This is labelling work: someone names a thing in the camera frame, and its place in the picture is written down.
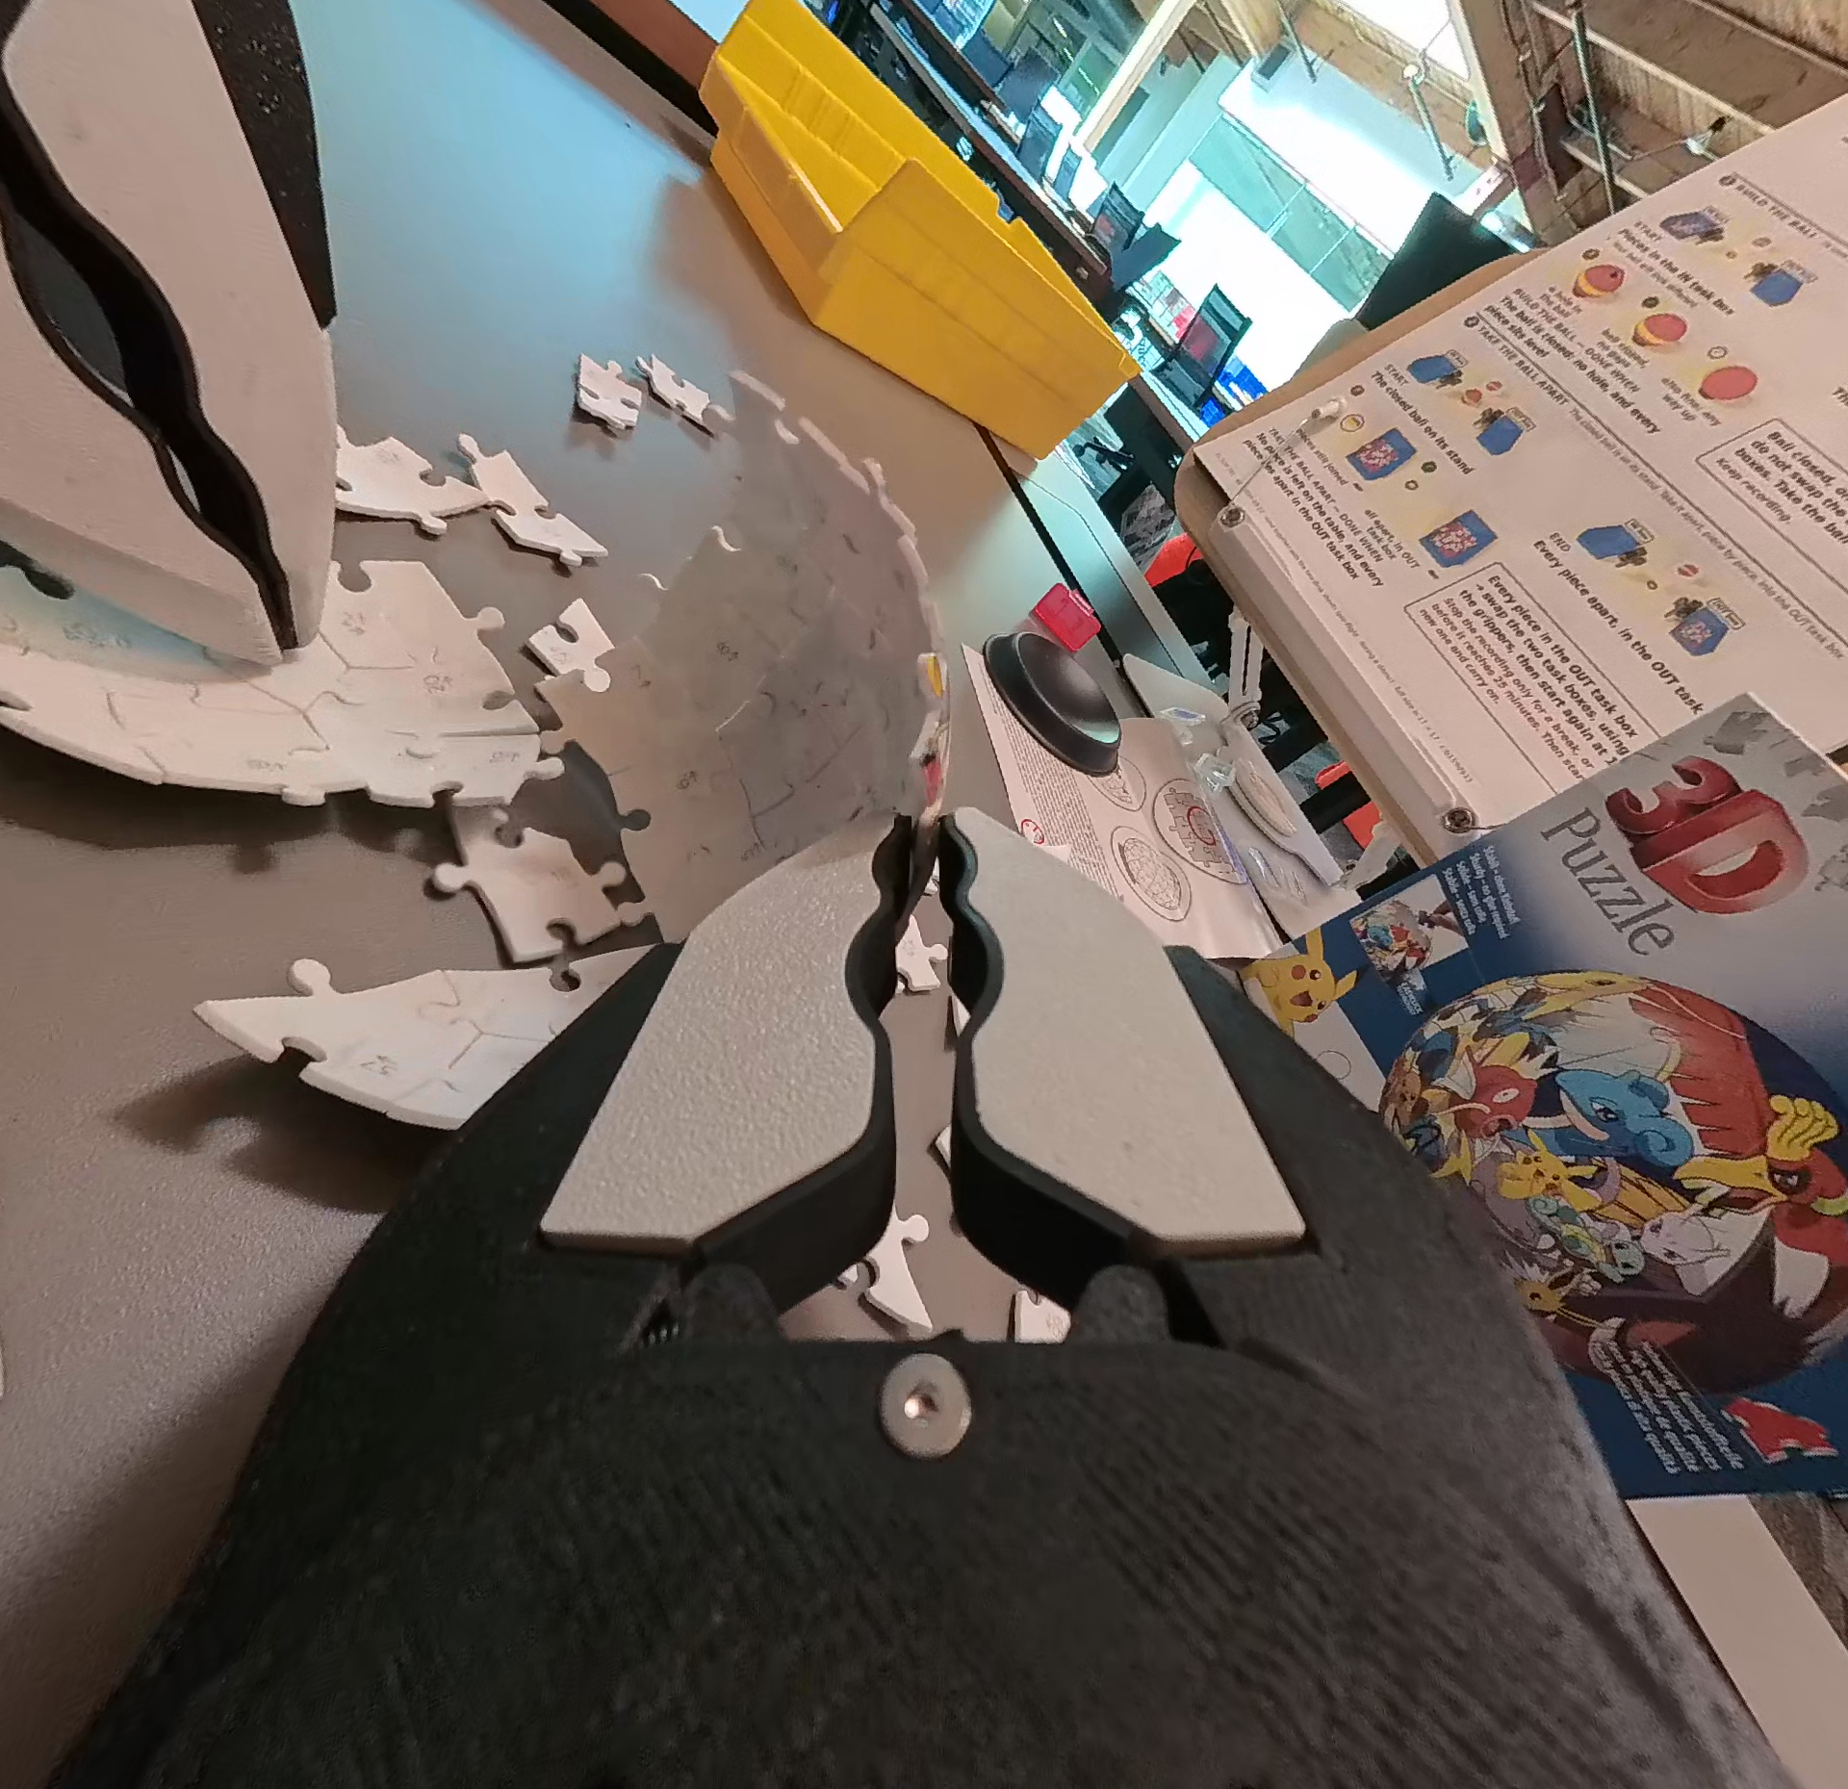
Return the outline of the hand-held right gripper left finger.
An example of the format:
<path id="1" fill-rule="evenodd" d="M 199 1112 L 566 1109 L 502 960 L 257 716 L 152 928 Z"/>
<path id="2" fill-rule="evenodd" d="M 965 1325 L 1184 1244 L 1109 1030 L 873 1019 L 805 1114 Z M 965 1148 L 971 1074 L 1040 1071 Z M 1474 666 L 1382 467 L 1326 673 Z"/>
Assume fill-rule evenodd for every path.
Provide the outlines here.
<path id="1" fill-rule="evenodd" d="M 808 1299 L 863 1258 L 898 1183 L 881 1014 L 912 913 L 912 816 L 857 816 L 750 879 L 677 948 L 541 1238 Z"/>

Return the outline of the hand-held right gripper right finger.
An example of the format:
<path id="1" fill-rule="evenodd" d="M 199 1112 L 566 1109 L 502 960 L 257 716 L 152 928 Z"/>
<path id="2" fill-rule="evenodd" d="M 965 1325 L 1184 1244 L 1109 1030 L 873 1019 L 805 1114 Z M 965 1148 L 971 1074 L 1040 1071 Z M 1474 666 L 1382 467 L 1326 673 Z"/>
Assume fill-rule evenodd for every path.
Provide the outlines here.
<path id="1" fill-rule="evenodd" d="M 1005 822 L 938 830 L 964 1008 L 951 1195 L 965 1239 L 1069 1312 L 1104 1269 L 1295 1251 L 1309 1221 L 1183 967 Z"/>

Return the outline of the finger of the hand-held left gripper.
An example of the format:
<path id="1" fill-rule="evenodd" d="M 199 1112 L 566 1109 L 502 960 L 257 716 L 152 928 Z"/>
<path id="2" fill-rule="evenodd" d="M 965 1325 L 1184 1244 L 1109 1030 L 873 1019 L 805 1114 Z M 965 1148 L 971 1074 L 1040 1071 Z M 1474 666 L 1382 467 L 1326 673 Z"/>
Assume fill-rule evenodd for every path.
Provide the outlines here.
<path id="1" fill-rule="evenodd" d="M 169 439 L 243 463 L 287 578 L 324 611 L 337 377 L 192 0 L 3 0 L 3 196 L 75 358 Z"/>
<path id="2" fill-rule="evenodd" d="M 243 463 L 201 424 L 169 439 L 90 372 L 3 196 L 3 545 L 109 603 L 251 664 L 287 647 L 287 578 Z"/>

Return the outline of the small white puzzle ball section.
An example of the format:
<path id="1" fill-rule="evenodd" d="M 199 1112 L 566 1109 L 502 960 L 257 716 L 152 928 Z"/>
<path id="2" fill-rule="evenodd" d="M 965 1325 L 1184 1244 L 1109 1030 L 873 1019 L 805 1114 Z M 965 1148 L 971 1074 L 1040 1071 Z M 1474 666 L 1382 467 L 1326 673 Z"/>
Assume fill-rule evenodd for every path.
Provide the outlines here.
<path id="1" fill-rule="evenodd" d="M 139 785 L 319 807 L 499 807 L 561 778 L 483 637 L 419 562 L 330 568 L 322 630 L 274 666 L 223 658 L 88 596 L 3 568 L 3 727 Z"/>

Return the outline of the large white puzzle ball shell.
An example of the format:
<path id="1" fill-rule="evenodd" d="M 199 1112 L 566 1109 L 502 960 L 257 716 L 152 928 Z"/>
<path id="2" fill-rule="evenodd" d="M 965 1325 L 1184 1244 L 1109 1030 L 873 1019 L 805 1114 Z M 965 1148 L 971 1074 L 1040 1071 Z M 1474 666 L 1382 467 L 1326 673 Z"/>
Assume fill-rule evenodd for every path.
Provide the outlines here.
<path id="1" fill-rule="evenodd" d="M 546 748 L 607 775 L 628 871 L 663 942 L 750 879 L 869 816 L 928 832 L 951 680 L 912 521 L 787 401 L 731 372 L 730 521 L 658 591 L 603 612 L 603 686 L 543 680 Z"/>

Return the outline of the joined white puzzle pieces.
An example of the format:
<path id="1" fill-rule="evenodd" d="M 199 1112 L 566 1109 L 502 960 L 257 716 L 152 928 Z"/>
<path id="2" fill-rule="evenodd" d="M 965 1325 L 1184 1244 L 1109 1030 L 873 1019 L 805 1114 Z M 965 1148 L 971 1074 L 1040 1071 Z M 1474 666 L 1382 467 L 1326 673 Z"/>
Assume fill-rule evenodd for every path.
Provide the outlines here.
<path id="1" fill-rule="evenodd" d="M 425 879 L 434 898 L 470 895 L 483 906 L 507 965 L 530 967 L 654 920 L 643 898 L 615 898 L 634 882 L 625 865 L 588 871 L 565 838 L 541 830 L 504 840 L 507 821 L 509 807 L 449 802 L 455 859 Z"/>

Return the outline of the white puzzle strip section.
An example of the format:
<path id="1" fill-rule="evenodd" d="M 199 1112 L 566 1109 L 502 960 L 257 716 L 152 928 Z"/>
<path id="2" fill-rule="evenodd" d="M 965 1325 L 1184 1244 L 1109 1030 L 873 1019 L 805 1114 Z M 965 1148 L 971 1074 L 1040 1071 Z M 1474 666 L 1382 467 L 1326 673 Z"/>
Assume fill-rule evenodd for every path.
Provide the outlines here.
<path id="1" fill-rule="evenodd" d="M 449 1132 L 658 953 L 613 948 L 561 971 L 430 971 L 370 990 L 337 990 L 324 965 L 293 960 L 287 995 L 208 1001 L 195 1014 L 260 1063 L 302 1053 L 312 1090 Z"/>

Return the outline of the black round ball stand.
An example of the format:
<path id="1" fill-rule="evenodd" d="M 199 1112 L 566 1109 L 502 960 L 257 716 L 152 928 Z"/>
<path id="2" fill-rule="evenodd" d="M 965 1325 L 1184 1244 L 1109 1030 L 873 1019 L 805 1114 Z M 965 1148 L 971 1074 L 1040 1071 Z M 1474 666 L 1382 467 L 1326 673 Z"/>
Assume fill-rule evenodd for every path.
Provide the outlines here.
<path id="1" fill-rule="evenodd" d="M 1000 704 L 1052 760 L 1085 778 L 1112 775 L 1119 711 L 1060 640 L 1007 630 L 989 637 L 981 658 Z"/>

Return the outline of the blue printed puzzle box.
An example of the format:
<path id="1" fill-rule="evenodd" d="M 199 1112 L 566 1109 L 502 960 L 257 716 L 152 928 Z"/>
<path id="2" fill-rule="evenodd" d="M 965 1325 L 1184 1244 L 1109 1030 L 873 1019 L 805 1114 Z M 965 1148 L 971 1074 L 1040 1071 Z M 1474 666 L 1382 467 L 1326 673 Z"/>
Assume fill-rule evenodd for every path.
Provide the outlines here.
<path id="1" fill-rule="evenodd" d="M 1844 1499 L 1844 775 L 1748 694 L 1239 971 L 1627 1499 Z"/>

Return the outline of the white instruction leaflet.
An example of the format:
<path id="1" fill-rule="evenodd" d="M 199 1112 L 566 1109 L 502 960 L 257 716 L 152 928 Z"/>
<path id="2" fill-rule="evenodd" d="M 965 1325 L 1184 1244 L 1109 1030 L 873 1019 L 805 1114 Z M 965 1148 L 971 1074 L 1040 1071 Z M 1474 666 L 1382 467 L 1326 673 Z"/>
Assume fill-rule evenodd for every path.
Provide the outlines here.
<path id="1" fill-rule="evenodd" d="M 1166 718 L 1127 718 L 1119 763 L 1090 778 L 1057 760 L 1000 701 L 975 649 L 964 649 L 975 704 L 1016 832 L 1115 895 L 1165 947 L 1213 960 L 1257 960 L 1280 947 L 1243 862 Z"/>

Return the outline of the clear plastic parts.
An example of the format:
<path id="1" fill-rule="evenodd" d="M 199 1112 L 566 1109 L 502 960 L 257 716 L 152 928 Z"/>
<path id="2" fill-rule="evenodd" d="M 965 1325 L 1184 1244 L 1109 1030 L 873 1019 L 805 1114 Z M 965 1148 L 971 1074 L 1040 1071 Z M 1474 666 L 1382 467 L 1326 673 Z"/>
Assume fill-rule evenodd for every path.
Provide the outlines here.
<path id="1" fill-rule="evenodd" d="M 1351 888 L 1343 867 L 1237 716 L 1213 718 L 1194 707 L 1166 707 L 1155 718 L 1177 737 L 1221 840 L 1257 882 L 1292 898 L 1311 898 L 1309 882 L 1326 891 Z"/>

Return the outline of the yellow plastic bin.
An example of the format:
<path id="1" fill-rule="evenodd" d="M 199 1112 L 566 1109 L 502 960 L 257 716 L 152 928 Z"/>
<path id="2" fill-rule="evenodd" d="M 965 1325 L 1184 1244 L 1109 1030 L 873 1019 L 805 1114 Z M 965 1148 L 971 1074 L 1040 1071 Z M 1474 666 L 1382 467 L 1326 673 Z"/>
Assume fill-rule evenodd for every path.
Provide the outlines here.
<path id="1" fill-rule="evenodd" d="M 1049 456 L 1138 363 L 1049 249 L 802 0 L 701 75 L 711 168 L 823 334 Z"/>

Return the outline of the instruction sheet board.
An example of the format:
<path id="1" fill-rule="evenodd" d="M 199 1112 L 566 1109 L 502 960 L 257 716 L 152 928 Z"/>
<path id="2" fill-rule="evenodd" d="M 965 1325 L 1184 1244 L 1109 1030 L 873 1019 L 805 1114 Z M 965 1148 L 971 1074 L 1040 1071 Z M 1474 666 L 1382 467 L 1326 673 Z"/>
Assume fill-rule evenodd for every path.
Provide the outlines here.
<path id="1" fill-rule="evenodd" d="M 1232 414 L 1177 505 L 1421 859 L 1740 694 L 1844 752 L 1844 98 Z"/>

